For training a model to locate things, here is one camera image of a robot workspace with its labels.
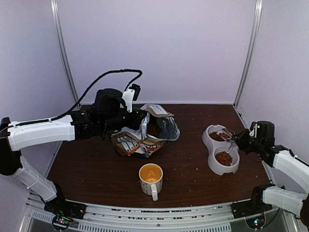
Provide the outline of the metal spoon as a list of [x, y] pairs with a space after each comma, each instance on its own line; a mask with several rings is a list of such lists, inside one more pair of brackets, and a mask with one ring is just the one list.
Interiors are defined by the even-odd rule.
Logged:
[[227, 153], [230, 153], [233, 148], [236, 146], [235, 142], [232, 139], [232, 136], [235, 134], [231, 130], [227, 128], [222, 128], [216, 132], [217, 135], [219, 135], [221, 138], [223, 138], [226, 142], [230, 143]]

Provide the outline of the brown dog food bag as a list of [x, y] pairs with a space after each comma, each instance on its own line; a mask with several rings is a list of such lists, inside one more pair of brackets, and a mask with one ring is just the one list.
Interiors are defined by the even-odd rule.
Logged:
[[[173, 118], [174, 114], [159, 104], [147, 103], [141, 109], [147, 112], [147, 116], [138, 130], [124, 127], [109, 137], [115, 151], [121, 156], [149, 158], [167, 142], [176, 141], [180, 137], [180, 130]], [[157, 124], [161, 128], [158, 137], [147, 134], [148, 124]]]

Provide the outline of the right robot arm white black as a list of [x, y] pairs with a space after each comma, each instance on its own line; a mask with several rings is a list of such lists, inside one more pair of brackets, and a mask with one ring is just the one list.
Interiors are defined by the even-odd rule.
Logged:
[[254, 188], [248, 210], [258, 213], [265, 205], [273, 205], [293, 213], [302, 223], [309, 225], [309, 164], [298, 158], [292, 150], [275, 145], [275, 125], [269, 121], [252, 122], [249, 129], [232, 136], [237, 147], [246, 154], [256, 153], [269, 167], [285, 173], [305, 193], [297, 193], [276, 185], [260, 185]]

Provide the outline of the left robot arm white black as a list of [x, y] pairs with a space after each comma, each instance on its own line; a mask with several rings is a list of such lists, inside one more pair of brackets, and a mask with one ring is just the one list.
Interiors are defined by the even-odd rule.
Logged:
[[146, 111], [133, 107], [137, 97], [138, 92], [131, 88], [124, 92], [107, 88], [97, 92], [93, 104], [69, 110], [59, 119], [11, 122], [8, 117], [3, 118], [0, 124], [1, 175], [16, 178], [58, 214], [66, 214], [70, 207], [61, 187], [39, 174], [22, 157], [21, 150], [50, 142], [105, 137], [124, 127], [137, 130], [147, 116]]

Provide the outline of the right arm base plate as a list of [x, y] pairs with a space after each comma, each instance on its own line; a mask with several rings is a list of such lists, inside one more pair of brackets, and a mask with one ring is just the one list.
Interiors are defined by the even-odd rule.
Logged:
[[262, 214], [268, 210], [272, 209], [272, 205], [270, 204], [259, 204], [252, 202], [251, 200], [243, 201], [243, 202], [233, 202], [230, 205], [232, 214], [234, 219], [249, 217], [256, 214]]

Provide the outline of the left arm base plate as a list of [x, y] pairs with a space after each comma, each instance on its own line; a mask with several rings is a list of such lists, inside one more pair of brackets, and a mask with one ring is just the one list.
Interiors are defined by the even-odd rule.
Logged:
[[83, 219], [86, 211], [86, 205], [65, 200], [64, 203], [44, 203], [44, 210], [51, 212], [56, 216], [63, 218]]

